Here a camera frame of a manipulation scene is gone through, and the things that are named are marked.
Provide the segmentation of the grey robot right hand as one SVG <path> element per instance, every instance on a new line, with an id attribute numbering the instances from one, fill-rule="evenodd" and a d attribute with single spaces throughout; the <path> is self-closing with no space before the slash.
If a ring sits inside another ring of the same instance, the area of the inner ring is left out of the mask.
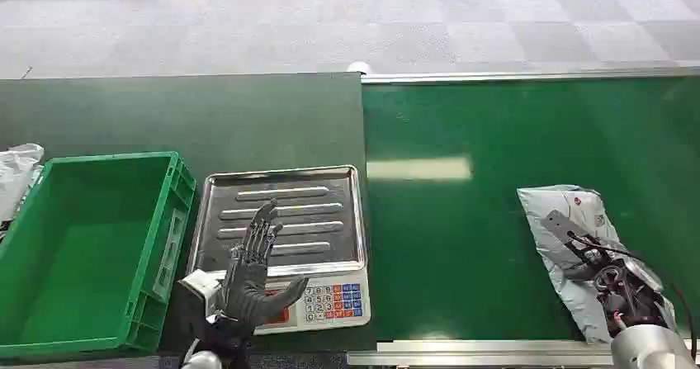
<path id="1" fill-rule="evenodd" d="M 552 260 L 563 280 L 582 286 L 589 302 L 598 303 L 610 335 L 638 324 L 677 329 L 662 281 L 623 244 L 592 235 L 557 210 L 540 224 L 564 249 Z"/>

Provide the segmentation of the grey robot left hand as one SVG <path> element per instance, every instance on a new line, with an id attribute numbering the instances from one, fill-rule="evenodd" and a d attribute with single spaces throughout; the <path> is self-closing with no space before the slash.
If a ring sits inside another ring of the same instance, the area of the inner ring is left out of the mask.
<path id="1" fill-rule="evenodd" d="M 227 271 L 222 291 L 224 313 L 250 329 L 265 324 L 295 304 L 305 293 L 309 279 L 298 277 L 274 295 L 266 293 L 268 262 L 283 224 L 276 222 L 277 201 L 264 203 L 245 230 Z"/>

